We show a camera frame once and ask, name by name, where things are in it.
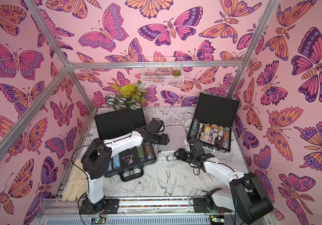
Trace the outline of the large black poker case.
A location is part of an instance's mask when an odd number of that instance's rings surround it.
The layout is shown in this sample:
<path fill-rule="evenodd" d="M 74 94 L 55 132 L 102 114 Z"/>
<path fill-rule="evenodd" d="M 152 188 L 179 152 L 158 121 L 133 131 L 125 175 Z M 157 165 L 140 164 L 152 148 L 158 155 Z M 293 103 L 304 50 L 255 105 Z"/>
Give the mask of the large black poker case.
<path fill-rule="evenodd" d="M 146 123 L 143 109 L 123 109 L 96 115 L 99 138 L 111 148 L 106 178 L 141 169 L 156 161 L 152 144 L 162 140 L 163 125 Z"/>

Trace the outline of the right black poker case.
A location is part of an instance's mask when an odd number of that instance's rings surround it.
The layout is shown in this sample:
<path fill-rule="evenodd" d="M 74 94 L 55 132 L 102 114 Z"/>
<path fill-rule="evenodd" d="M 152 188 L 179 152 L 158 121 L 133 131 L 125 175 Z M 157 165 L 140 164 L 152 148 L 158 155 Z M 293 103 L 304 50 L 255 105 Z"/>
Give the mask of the right black poker case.
<path fill-rule="evenodd" d="M 192 135 L 192 127 L 195 120 L 203 124 L 227 127 L 232 131 L 239 105 L 239 100 L 201 93 L 185 142 L 196 137 L 196 135 Z"/>

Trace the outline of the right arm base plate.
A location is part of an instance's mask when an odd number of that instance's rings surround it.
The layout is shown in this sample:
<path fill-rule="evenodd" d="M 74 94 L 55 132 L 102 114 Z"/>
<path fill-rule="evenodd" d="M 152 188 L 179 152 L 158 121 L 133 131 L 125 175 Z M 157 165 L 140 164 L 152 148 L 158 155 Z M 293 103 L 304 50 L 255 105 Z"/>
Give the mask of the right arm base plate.
<path fill-rule="evenodd" d="M 194 208 L 195 213 L 232 212 L 232 210 L 216 206 L 207 197 L 191 197 L 189 204 Z"/>

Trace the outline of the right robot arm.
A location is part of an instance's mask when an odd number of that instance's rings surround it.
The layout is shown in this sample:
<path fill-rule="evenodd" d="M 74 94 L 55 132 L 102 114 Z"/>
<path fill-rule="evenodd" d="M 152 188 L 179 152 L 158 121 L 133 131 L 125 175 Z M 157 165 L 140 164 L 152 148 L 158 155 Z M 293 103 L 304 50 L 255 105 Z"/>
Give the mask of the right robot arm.
<path fill-rule="evenodd" d="M 255 173 L 243 173 L 222 163 L 214 154 L 205 152 L 199 139 L 186 140 L 185 148 L 178 149 L 174 156 L 227 185 L 231 195 L 217 190 L 211 194 L 211 203 L 218 208 L 234 211 L 245 224 L 250 225 L 274 210 L 269 195 Z"/>

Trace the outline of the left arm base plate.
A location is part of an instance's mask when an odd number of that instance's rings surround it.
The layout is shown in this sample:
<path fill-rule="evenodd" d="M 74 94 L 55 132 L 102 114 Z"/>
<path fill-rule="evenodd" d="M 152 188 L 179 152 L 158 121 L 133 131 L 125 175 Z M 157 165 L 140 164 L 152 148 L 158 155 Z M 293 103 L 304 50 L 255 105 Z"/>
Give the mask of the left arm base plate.
<path fill-rule="evenodd" d="M 93 204 L 88 199 L 85 199 L 79 211 L 81 215 L 117 214 L 119 202 L 119 199 L 102 199 L 98 203 Z"/>

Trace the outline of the small silver poker case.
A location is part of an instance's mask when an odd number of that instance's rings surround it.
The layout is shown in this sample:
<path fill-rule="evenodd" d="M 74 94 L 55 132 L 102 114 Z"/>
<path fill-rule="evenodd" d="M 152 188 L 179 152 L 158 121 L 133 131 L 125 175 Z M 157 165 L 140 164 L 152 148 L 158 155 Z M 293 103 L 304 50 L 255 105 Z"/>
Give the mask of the small silver poker case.
<path fill-rule="evenodd" d="M 186 130 L 183 125 L 167 126 L 165 127 L 164 134 L 169 136 L 169 143 L 167 145 L 158 145 L 158 154 L 161 160 L 168 162 L 177 161 L 177 157 L 174 153 L 180 149 L 186 147 Z"/>

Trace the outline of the green leafy plant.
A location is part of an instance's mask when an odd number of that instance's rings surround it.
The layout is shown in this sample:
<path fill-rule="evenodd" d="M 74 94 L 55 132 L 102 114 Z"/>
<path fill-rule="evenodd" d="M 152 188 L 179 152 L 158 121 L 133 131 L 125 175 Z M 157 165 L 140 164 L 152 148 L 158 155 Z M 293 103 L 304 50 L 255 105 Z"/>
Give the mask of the green leafy plant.
<path fill-rule="evenodd" d="M 133 99 L 141 105 L 146 102 L 145 95 L 147 94 L 147 91 L 140 88 L 134 83 L 126 84 L 123 86 L 112 84 L 111 87 L 116 91 L 118 97 L 123 97 L 127 100 Z"/>

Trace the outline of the cream work glove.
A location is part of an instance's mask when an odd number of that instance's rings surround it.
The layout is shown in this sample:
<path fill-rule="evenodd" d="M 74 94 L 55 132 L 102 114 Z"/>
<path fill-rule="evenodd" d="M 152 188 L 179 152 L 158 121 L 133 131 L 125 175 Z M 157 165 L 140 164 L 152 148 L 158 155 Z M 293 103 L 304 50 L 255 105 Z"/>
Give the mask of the cream work glove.
<path fill-rule="evenodd" d="M 87 176 L 76 166 L 72 167 L 69 181 L 62 194 L 62 201 L 75 201 L 87 193 Z"/>

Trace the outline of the striped black white plant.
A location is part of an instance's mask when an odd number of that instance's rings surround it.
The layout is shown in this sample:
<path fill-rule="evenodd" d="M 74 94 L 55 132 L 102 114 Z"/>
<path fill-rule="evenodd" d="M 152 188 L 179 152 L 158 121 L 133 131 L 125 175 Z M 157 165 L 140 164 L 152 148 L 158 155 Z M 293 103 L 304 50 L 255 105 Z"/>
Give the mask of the striped black white plant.
<path fill-rule="evenodd" d="M 122 110 L 126 108 L 129 108 L 131 110 L 138 110 L 142 108 L 142 105 L 140 103 L 138 103 L 136 100 L 131 98 L 127 99 L 127 98 L 118 97 L 110 94 L 110 95 L 107 95 L 105 99 L 106 99 L 106 104 L 108 106 L 111 106 L 115 110 Z"/>

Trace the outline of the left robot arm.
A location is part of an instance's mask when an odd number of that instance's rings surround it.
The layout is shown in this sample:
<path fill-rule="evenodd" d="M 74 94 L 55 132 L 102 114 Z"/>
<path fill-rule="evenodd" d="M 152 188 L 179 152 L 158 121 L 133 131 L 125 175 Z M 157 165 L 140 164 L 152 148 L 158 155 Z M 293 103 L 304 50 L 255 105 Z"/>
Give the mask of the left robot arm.
<path fill-rule="evenodd" d="M 105 141 L 97 138 L 96 143 L 88 147 L 81 159 L 83 170 L 87 175 L 87 200 L 93 205 L 104 201 L 103 178 L 115 155 L 141 146 L 143 142 L 167 145 L 169 136 L 164 130 L 163 121 L 152 119 L 149 124 L 136 128 L 124 136 Z"/>

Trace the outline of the small succulent plant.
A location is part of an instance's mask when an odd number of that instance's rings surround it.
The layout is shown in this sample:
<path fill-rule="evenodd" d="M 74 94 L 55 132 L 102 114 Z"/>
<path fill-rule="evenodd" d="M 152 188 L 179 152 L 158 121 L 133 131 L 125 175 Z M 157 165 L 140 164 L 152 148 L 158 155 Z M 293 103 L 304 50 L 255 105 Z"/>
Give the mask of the small succulent plant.
<path fill-rule="evenodd" d="M 175 76 L 175 77 L 176 76 L 181 76 L 182 72 L 181 72 L 181 70 L 175 69 L 175 70 L 172 71 L 172 75 Z"/>

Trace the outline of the aluminium front rail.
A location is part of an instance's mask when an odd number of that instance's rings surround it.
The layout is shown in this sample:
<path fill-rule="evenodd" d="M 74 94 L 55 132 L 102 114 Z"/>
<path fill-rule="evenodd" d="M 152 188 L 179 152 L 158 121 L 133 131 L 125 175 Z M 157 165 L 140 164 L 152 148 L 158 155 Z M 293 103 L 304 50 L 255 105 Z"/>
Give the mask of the aluminium front rail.
<path fill-rule="evenodd" d="M 172 215 L 214 215 L 218 213 L 195 213 L 194 208 L 189 204 L 191 196 L 182 197 L 107 197 L 106 199 L 119 199 L 119 208 L 117 214 L 92 214 L 81 215 L 80 207 L 83 202 L 83 198 L 72 202 L 64 202 L 60 199 L 48 199 L 41 205 L 41 210 L 37 214 L 38 220 L 47 220 L 51 217 L 66 217 L 72 219 L 78 219 L 80 221 L 88 221 L 91 218 L 101 219 L 116 216 L 172 216 Z M 220 212 L 222 215 L 234 216 L 232 212 Z"/>

